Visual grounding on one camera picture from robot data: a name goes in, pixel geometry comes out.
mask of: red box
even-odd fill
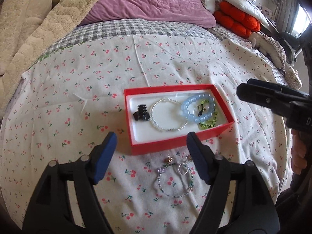
[[[174,85],[174,86],[158,86],[158,87],[144,87],[144,88],[134,88],[134,89],[126,89],[124,90],[124,97],[126,103],[126,119],[127,119],[127,126],[128,126],[128,134],[130,139],[130,144],[132,147],[132,154],[133,155],[140,155],[152,152],[163,151],[167,149],[177,148],[186,146],[186,135],[179,136],[171,139],[165,139],[160,141],[153,141],[147,143],[134,143],[131,136],[131,127],[129,119],[132,119],[132,114],[129,117],[128,111],[128,104],[127,104],[127,96],[130,95],[140,95],[140,94],[150,94],[150,93],[162,93],[162,92],[179,92],[179,91],[191,91],[191,90],[210,90],[216,102],[219,104],[219,107],[222,109],[227,123],[219,125],[217,127],[213,127],[211,129],[202,130],[200,132],[196,132],[198,138],[203,141],[205,139],[218,136],[224,130],[229,128],[233,123],[234,119],[230,113],[230,110],[227,107],[227,104],[219,94],[218,90],[213,84],[191,84],[191,85]]]

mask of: human hand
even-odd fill
[[[291,148],[291,169],[294,173],[300,175],[301,170],[307,167],[307,160],[304,159],[307,153],[307,147],[300,139],[299,131],[291,130],[293,135],[293,147]]]

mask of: blue gripper pad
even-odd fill
[[[114,132],[109,132],[101,145],[96,145],[90,153],[89,178],[96,185],[104,178],[108,165],[113,157],[117,146],[117,136]]]
[[[191,154],[192,160],[195,164],[199,177],[206,183],[209,183],[210,177],[208,174],[208,163],[205,160],[205,157],[201,153],[201,150],[199,148],[200,146],[204,145],[200,142],[200,140],[198,139],[198,137],[194,132],[188,133],[186,138],[186,145],[188,147],[188,151]]]

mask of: white plush toy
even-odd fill
[[[270,55],[277,68],[285,69],[286,55],[283,47],[273,38],[254,32],[249,36],[253,48],[259,49],[265,56]]]

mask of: beige fleece blanket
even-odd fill
[[[4,1],[0,13],[0,119],[21,74],[49,46],[72,31],[97,1]]]

